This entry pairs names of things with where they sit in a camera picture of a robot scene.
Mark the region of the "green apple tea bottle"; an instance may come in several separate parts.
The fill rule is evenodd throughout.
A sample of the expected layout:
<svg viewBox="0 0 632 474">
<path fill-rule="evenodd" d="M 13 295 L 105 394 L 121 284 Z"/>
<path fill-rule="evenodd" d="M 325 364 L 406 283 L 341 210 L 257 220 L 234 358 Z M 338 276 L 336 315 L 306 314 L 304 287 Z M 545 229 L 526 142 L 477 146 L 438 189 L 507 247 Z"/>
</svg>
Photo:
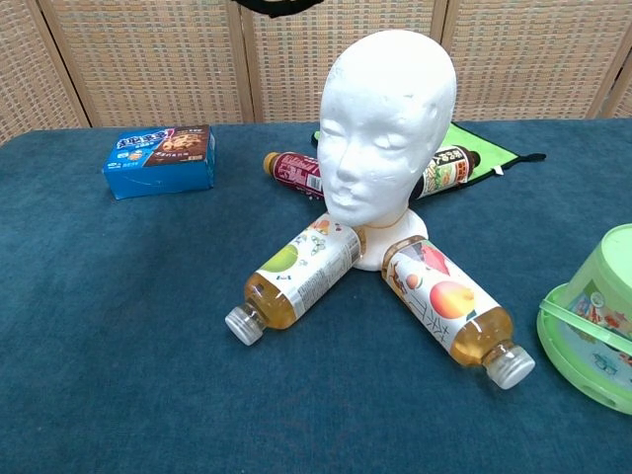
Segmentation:
<svg viewBox="0 0 632 474">
<path fill-rule="evenodd" d="M 302 317 L 359 260 L 364 232 L 322 214 L 253 272 L 244 302 L 225 317 L 245 345 L 266 329 L 284 330 Z"/>
</svg>

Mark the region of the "green plastic toy bucket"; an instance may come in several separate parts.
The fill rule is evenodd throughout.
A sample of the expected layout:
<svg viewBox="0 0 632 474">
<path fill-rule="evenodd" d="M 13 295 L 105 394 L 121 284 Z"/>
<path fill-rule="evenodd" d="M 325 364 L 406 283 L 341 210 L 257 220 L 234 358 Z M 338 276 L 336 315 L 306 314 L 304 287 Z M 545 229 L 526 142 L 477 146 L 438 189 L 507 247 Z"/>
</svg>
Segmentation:
<svg viewBox="0 0 632 474">
<path fill-rule="evenodd" d="M 539 304 L 539 341 L 576 389 L 632 415 L 632 223 L 607 231 Z"/>
</svg>

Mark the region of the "woven wooden folding screen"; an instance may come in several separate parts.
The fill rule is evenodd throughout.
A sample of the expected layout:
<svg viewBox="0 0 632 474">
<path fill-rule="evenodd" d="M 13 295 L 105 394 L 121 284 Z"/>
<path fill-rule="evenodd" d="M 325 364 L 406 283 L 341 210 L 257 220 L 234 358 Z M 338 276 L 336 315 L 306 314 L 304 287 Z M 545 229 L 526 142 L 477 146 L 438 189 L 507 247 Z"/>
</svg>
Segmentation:
<svg viewBox="0 0 632 474">
<path fill-rule="evenodd" d="M 313 121 L 352 42 L 408 29 L 458 120 L 632 117 L 632 0 L 0 0 L 0 144 L 36 129 Z"/>
</svg>

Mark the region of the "peach tea bottle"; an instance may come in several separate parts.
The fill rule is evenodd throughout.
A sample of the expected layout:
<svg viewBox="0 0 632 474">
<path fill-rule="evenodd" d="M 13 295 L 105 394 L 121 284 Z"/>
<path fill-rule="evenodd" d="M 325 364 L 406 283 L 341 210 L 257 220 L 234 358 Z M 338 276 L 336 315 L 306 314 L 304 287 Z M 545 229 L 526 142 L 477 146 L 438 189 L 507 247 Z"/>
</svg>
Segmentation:
<svg viewBox="0 0 632 474">
<path fill-rule="evenodd" d="M 393 244 L 381 275 L 458 364 L 483 367 L 505 390 L 534 369 L 534 359 L 513 340 L 510 313 L 430 240 Z"/>
</svg>

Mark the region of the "white foam mannequin head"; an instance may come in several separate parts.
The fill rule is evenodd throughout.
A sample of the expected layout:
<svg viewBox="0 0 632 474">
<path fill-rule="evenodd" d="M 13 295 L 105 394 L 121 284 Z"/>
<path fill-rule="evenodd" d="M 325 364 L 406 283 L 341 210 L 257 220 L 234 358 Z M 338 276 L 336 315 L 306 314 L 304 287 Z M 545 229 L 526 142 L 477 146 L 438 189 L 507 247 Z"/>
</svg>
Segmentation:
<svg viewBox="0 0 632 474">
<path fill-rule="evenodd" d="M 359 39 L 331 67 L 317 159 L 330 215 L 364 237 L 357 269 L 378 272 L 391 245 L 426 235 L 409 198 L 446 136 L 455 98 L 448 53 L 412 31 Z"/>
</svg>

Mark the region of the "blue cookie box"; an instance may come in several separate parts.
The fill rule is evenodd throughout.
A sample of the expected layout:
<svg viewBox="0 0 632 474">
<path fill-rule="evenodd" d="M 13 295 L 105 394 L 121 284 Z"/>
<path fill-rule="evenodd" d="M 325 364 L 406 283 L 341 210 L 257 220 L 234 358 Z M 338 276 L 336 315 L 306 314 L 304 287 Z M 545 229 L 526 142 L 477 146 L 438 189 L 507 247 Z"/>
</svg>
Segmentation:
<svg viewBox="0 0 632 474">
<path fill-rule="evenodd" d="M 210 125 L 160 126 L 121 133 L 103 165 L 115 198 L 137 198 L 214 186 Z"/>
</svg>

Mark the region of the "green cloth bag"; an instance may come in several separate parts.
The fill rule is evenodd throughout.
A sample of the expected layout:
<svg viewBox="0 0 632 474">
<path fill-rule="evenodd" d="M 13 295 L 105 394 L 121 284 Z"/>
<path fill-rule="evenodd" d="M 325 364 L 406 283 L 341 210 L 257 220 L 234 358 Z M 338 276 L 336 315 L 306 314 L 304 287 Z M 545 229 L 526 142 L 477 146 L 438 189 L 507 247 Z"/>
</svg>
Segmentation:
<svg viewBox="0 0 632 474">
<path fill-rule="evenodd" d="M 456 187 L 500 176 L 519 162 L 545 158 L 542 153 L 519 155 L 452 124 L 366 121 L 344 126 L 332 119 L 321 126 L 314 158 L 319 163 L 323 193 L 358 188 L 401 193 L 412 190 L 435 153 L 449 145 L 463 146 L 481 157 L 468 181 Z"/>
</svg>

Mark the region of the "maroon label drink bottle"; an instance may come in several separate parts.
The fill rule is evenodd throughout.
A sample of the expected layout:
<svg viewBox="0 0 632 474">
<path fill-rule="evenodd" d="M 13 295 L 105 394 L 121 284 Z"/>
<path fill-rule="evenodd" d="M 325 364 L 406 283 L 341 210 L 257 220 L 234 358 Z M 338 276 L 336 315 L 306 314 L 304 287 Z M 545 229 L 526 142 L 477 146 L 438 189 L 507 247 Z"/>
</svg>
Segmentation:
<svg viewBox="0 0 632 474">
<path fill-rule="evenodd" d="M 270 152 L 263 161 L 264 171 L 282 185 L 311 198 L 323 198 L 322 179 L 316 158 L 285 151 Z"/>
</svg>

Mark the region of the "black baseball cap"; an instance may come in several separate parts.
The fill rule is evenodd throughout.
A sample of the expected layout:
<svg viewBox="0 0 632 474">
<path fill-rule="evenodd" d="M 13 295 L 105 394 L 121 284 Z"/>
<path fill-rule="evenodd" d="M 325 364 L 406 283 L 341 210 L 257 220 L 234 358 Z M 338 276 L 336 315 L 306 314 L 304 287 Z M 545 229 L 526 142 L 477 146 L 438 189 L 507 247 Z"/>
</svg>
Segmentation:
<svg viewBox="0 0 632 474">
<path fill-rule="evenodd" d="M 270 18 L 292 16 L 302 13 L 324 0 L 233 0 L 238 5 Z"/>
</svg>

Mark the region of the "dark tea bottle green label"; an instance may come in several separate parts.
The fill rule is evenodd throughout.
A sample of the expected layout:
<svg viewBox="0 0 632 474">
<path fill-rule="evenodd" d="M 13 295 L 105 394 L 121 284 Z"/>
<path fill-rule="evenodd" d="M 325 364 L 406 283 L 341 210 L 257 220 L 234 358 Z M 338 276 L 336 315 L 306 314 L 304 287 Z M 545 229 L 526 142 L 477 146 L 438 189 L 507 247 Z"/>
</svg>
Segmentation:
<svg viewBox="0 0 632 474">
<path fill-rule="evenodd" d="M 416 183 L 410 200 L 424 198 L 466 183 L 480 161 L 478 152 L 463 146 L 441 147 Z"/>
</svg>

